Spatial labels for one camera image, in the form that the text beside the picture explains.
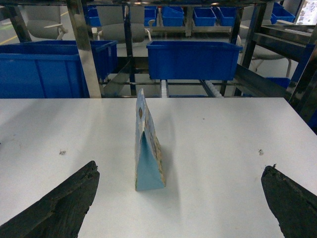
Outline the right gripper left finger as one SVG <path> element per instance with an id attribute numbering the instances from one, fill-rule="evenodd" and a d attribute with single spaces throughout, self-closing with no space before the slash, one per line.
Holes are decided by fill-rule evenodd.
<path id="1" fill-rule="evenodd" d="M 95 161 L 0 227 L 2 238 L 76 238 L 95 199 L 100 173 Z"/>

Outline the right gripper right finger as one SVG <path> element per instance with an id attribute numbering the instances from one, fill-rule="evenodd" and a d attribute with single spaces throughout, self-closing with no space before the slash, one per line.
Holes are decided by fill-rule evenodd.
<path id="1" fill-rule="evenodd" d="M 269 209 L 286 238 L 317 236 L 317 196 L 277 170 L 266 166 L 261 177 Z"/>

